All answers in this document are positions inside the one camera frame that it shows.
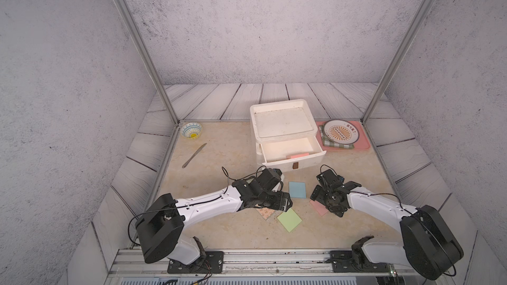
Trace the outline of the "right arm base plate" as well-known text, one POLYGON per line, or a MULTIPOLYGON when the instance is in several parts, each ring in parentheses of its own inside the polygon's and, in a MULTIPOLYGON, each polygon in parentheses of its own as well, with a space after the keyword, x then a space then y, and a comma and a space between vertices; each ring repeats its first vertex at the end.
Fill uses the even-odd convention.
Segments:
POLYGON ((334 273, 388 273, 385 263, 370 262, 362 251, 337 250, 330 252, 326 261, 332 265, 334 273))

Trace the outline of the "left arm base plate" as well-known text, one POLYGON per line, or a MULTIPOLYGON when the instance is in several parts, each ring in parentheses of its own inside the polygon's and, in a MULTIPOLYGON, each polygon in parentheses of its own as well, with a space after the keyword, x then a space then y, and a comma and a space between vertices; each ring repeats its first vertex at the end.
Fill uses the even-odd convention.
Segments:
POLYGON ((221 274, 223 272, 224 252, 206 251, 204 257, 198 258, 189 265, 170 260, 168 274, 221 274))

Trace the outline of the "green sticky pad front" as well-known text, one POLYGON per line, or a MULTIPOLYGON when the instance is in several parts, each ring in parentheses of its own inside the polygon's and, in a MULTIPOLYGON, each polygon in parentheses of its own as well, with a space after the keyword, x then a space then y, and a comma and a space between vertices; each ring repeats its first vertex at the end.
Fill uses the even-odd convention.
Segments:
POLYGON ((277 220, 282 224, 287 232, 292 232, 301 222, 302 219, 297 213, 290 208, 287 212, 281 213, 277 220))

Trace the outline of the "pink sticky note pad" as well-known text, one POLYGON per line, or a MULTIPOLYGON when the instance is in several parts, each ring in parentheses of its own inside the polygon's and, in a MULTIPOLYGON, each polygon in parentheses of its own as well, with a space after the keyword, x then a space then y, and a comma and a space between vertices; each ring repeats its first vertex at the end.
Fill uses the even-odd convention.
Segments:
POLYGON ((329 212, 323 204, 317 201, 310 200, 310 205, 320 216, 324 216, 329 212))

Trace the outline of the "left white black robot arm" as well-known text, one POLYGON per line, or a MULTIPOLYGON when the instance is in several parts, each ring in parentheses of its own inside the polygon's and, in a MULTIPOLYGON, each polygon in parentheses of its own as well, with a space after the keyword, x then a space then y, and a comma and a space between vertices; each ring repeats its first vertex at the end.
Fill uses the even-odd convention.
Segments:
POLYGON ((240 179, 232 179, 224 189, 193 197, 175 199, 169 193, 157 198, 147 211, 137 216, 135 230, 147 264, 168 258, 184 266, 202 265, 207 253, 197 237, 184 236, 184 230, 216 216, 250 208, 287 212, 293 206, 283 191, 283 173, 265 166, 240 179))

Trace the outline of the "white three-drawer cabinet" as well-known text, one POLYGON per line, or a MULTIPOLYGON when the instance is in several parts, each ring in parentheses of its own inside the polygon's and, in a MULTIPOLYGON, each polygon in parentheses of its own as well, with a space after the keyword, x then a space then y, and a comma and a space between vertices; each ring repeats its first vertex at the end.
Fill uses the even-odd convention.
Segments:
POLYGON ((318 132, 310 108, 303 99, 256 104, 250 107, 250 115, 255 151, 257 143, 316 138, 318 132))

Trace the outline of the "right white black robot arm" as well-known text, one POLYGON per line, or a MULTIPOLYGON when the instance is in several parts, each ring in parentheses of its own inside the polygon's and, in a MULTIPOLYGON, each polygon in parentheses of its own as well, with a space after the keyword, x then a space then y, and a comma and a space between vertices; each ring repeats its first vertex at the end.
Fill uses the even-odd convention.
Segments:
POLYGON ((335 264, 360 272, 402 265, 431 281, 442 275, 456 276, 456 263, 464 251, 434 207, 405 205, 392 193, 373 193, 360 183, 346 182, 332 168, 320 172, 316 179, 318 184, 310 199, 330 213, 343 217, 350 209, 364 212, 401 235, 401 241, 365 236, 351 246, 344 258, 335 259, 335 264))

